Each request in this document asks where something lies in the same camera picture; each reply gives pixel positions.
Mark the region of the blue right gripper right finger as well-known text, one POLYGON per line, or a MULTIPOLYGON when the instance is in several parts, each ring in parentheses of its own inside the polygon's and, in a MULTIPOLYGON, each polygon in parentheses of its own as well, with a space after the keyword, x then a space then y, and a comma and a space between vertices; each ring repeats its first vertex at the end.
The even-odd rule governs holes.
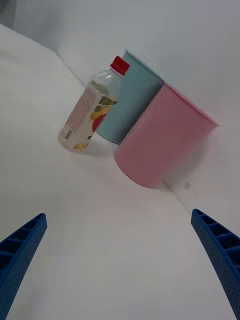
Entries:
POLYGON ((217 274, 233 313, 240 318, 240 238, 220 223, 194 209, 194 228, 217 274))

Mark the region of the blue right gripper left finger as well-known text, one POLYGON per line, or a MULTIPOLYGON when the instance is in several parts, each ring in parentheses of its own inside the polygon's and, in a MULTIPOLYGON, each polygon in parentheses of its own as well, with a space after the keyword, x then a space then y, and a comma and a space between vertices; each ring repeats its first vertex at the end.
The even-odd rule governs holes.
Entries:
POLYGON ((5 320, 47 230, 47 218, 40 213, 0 242, 0 319, 5 320))

